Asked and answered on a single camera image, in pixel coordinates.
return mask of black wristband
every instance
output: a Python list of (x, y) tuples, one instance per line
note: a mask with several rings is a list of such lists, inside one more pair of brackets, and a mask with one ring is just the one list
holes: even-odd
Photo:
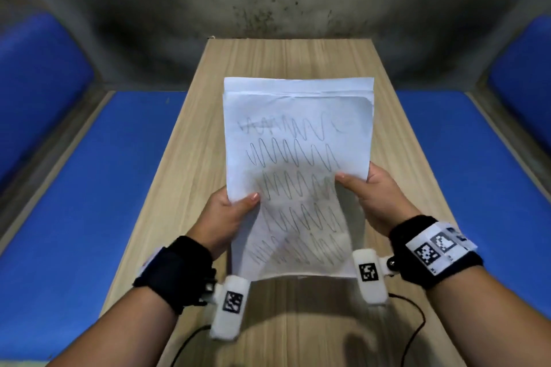
[(179, 237), (157, 253), (133, 286), (149, 287), (180, 315), (186, 306), (203, 304), (199, 300), (215, 273), (210, 252), (189, 237)]
[(396, 265), (403, 280), (418, 284), (425, 290), (466, 268), (483, 265), (482, 258), (477, 253), (470, 251), (436, 276), (427, 270), (406, 244), (436, 222), (438, 221), (431, 216), (418, 215), (401, 223), (389, 234)]

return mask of person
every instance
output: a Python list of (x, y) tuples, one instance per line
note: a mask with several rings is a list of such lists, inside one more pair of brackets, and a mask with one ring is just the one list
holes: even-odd
[[(422, 218), (389, 173), (373, 163), (367, 180), (342, 173), (337, 173), (335, 179), (355, 193), (369, 224), (383, 235), (392, 237), (396, 227)], [(194, 267), (187, 272), (188, 277), (194, 276), (201, 265), (210, 269), (212, 261), (230, 245), (242, 219), (259, 201), (258, 193), (233, 204), (225, 188), (213, 193), (187, 235), (168, 247), (172, 250), (170, 255), (185, 250), (180, 255), (184, 259), (188, 256), (187, 261)], [(426, 291), (466, 364), (472, 367), (549, 365), (551, 322), (494, 279), (481, 265), (482, 260), (476, 261), (479, 262)], [(136, 283), (134, 286), (49, 366), (155, 366), (182, 307), (167, 297), (168, 294), (165, 293), (163, 299), (154, 292), (153, 289), (157, 289), (164, 293), (155, 282), (151, 282), (150, 287)]]

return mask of hand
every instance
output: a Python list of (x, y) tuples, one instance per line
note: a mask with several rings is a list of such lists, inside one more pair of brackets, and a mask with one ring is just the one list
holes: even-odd
[(386, 237), (397, 225), (421, 214), (389, 172), (374, 163), (369, 163), (365, 181), (340, 172), (335, 175), (335, 180), (360, 199), (369, 225)]
[(197, 222), (186, 234), (210, 251), (217, 259), (230, 246), (241, 221), (260, 202), (260, 195), (252, 193), (232, 204), (226, 186), (212, 193)]

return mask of concrete wall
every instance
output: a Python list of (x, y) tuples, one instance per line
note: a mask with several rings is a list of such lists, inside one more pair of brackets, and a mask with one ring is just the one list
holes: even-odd
[(551, 0), (43, 0), (106, 81), (189, 81), (205, 39), (372, 37), (396, 85), (469, 89)]

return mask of white paper sheet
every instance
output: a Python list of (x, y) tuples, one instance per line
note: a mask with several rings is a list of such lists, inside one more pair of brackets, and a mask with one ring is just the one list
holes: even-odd
[[(261, 194), (258, 212), (232, 243), (233, 273), (251, 281), (355, 276), (348, 228), (355, 224), (362, 235), (363, 217), (353, 197), (345, 204), (337, 197), (334, 174), (367, 177), (372, 83), (226, 79), (228, 195)], [(356, 223), (348, 215), (354, 212)]]

